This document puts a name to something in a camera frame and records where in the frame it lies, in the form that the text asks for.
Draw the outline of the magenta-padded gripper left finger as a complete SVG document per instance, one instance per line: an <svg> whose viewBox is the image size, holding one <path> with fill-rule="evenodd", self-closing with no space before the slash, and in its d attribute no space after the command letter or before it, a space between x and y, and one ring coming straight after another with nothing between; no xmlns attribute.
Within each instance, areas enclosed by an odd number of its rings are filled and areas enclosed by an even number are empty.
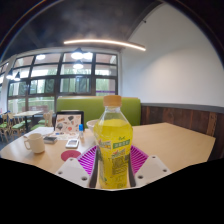
<svg viewBox="0 0 224 224"><path fill-rule="evenodd" d="M77 158L69 157L56 175L84 188L95 188L98 172L98 147L87 149Z"/></svg>

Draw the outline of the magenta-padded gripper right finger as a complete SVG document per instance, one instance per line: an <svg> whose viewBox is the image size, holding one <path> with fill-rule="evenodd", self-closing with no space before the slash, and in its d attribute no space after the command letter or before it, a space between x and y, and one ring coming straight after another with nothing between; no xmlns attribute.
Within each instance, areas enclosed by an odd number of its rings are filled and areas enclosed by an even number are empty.
<svg viewBox="0 0 224 224"><path fill-rule="evenodd" d="M129 160L129 182L131 187L143 187L170 174L171 171L158 156L148 156L136 146L131 147Z"/></svg>

